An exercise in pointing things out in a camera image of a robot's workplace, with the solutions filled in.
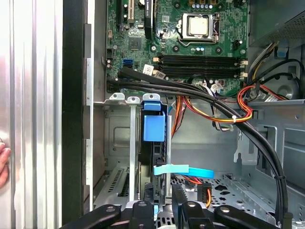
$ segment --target chip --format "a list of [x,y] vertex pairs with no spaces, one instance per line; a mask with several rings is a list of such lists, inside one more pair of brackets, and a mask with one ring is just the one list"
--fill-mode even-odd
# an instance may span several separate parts
[[190,17],[189,18],[189,35],[208,35],[208,23],[207,18]]
[[128,47],[129,47],[129,50],[141,50],[142,38],[141,37],[129,37]]

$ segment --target capacitor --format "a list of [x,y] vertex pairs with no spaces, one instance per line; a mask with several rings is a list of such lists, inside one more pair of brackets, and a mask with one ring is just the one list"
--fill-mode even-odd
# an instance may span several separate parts
[[124,11],[128,12],[128,5],[127,4],[124,4]]

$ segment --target sata port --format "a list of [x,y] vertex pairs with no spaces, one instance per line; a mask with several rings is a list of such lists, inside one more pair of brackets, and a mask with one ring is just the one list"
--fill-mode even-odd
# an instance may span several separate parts
[[133,64],[133,60],[125,59],[123,60],[123,64]]
[[133,60],[125,59],[122,63],[123,67],[132,68],[133,67]]

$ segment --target ram slot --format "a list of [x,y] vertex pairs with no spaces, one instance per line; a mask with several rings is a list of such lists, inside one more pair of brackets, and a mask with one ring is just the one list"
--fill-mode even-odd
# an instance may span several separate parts
[[170,78],[189,78],[194,74],[201,74],[209,79],[235,78],[240,74],[239,69],[191,68],[191,67],[162,67],[162,73]]
[[159,55],[159,63],[162,65],[180,66],[238,66],[239,59],[233,57],[207,57],[184,55]]
[[134,23],[134,0],[128,0],[128,23]]

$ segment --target white cable tie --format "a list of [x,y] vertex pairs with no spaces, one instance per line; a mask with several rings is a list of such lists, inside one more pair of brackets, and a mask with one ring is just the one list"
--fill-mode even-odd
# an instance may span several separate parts
[[233,118],[233,123],[236,123],[236,119],[237,119],[236,115],[233,115],[232,118]]

